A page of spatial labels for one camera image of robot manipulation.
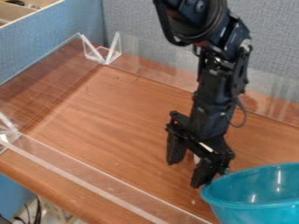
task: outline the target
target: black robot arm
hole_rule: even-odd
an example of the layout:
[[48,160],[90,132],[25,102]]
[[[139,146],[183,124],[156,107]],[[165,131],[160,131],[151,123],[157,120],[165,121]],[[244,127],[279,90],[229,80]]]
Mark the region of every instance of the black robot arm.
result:
[[249,31],[225,0],[153,0],[163,33],[176,46],[193,46],[199,56],[199,88],[191,115],[171,112],[167,162],[183,160],[187,149],[200,158],[191,186],[225,174],[235,153],[224,141],[239,95],[248,84]]

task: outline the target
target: wooden surface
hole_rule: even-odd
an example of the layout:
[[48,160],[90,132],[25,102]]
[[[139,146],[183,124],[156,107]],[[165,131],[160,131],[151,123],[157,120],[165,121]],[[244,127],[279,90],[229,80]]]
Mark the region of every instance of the wooden surface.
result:
[[[191,98],[179,88],[84,60],[77,45],[0,87],[1,111],[21,132],[217,223],[189,188],[192,155],[177,165],[164,162],[168,112],[188,114]],[[232,170],[297,162],[297,134],[296,127],[249,114],[247,126],[228,131],[237,154]],[[0,156],[0,172],[88,223],[148,223],[12,151]]]

